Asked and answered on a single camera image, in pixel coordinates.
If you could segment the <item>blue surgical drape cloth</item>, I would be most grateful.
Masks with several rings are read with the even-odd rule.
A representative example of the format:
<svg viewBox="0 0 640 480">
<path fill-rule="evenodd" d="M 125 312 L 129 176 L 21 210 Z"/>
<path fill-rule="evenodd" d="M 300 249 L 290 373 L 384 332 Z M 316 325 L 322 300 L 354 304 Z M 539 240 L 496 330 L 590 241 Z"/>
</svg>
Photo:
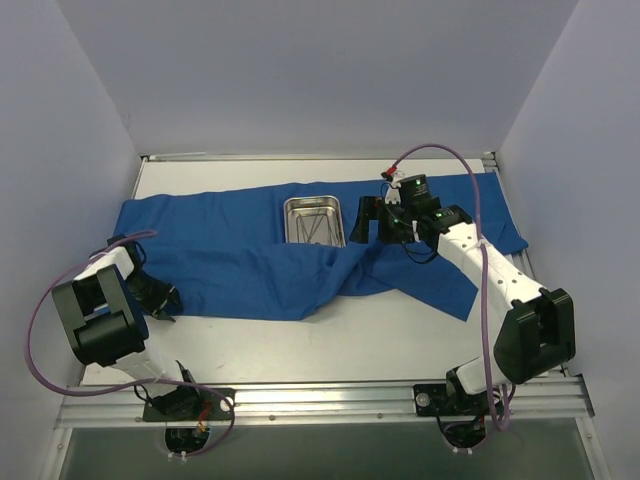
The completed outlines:
<svg viewBox="0 0 640 480">
<path fill-rule="evenodd" d="M 142 241 L 145 269 L 177 288 L 188 316 L 297 321 L 340 295 L 396 289 L 465 320 L 476 288 L 446 260 L 420 265 L 400 246 L 377 241 L 345 247 L 286 241 L 288 199 L 334 196 L 344 226 L 352 228 L 360 198 L 381 189 L 369 180 L 156 195 L 124 202 L 114 231 L 153 232 Z"/>
</svg>

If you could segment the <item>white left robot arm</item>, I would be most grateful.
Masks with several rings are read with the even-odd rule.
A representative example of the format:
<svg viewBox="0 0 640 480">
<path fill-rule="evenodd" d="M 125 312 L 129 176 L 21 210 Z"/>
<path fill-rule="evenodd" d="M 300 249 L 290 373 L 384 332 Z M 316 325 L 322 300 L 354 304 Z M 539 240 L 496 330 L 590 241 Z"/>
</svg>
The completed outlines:
<svg viewBox="0 0 640 480">
<path fill-rule="evenodd" d="M 112 244 L 95 253 L 71 280 L 53 288 L 52 299 L 76 358 L 120 370 L 135 380 L 150 379 L 151 395 L 166 395 L 166 408 L 179 419 L 194 417 L 200 391 L 162 380 L 188 381 L 181 363 L 150 340 L 145 317 L 174 322 L 183 311 L 178 289 L 144 271 L 146 253 L 137 241 Z"/>
</svg>

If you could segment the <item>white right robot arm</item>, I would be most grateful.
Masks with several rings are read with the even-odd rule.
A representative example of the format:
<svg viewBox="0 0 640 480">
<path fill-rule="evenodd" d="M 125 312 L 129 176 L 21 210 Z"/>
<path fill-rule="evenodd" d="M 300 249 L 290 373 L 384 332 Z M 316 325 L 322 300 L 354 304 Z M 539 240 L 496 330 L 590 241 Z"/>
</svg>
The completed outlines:
<svg viewBox="0 0 640 480">
<path fill-rule="evenodd" d="M 351 240 L 367 242 L 371 221 L 378 223 L 378 240 L 422 242 L 479 290 L 482 354 L 448 372 L 443 391 L 450 409 L 467 412 L 480 394 L 506 383 L 523 384 L 574 358 L 571 296 L 547 289 L 515 267 L 459 206 L 443 207 L 436 198 L 388 205 L 380 196 L 363 196 Z"/>
</svg>

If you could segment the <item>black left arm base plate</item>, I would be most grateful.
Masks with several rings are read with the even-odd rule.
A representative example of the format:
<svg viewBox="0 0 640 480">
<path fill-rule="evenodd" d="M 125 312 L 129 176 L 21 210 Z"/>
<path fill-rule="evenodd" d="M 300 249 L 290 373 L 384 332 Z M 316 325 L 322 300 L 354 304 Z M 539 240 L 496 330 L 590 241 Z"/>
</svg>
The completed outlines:
<svg viewBox="0 0 640 480">
<path fill-rule="evenodd" d="M 145 402 L 142 419 L 145 422 L 182 422 L 196 420 L 230 420 L 230 405 L 235 391 L 221 388 L 215 393 L 179 386 L 163 396 Z"/>
</svg>

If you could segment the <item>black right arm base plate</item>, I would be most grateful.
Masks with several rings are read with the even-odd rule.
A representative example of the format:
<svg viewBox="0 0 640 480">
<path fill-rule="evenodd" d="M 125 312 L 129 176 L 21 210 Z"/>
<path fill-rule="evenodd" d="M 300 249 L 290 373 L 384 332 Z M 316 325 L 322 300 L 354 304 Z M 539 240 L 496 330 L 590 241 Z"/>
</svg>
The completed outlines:
<svg viewBox="0 0 640 480">
<path fill-rule="evenodd" d="M 412 387 L 419 417 L 476 417 L 489 414 L 487 391 L 468 394 L 453 382 L 423 383 Z"/>
</svg>

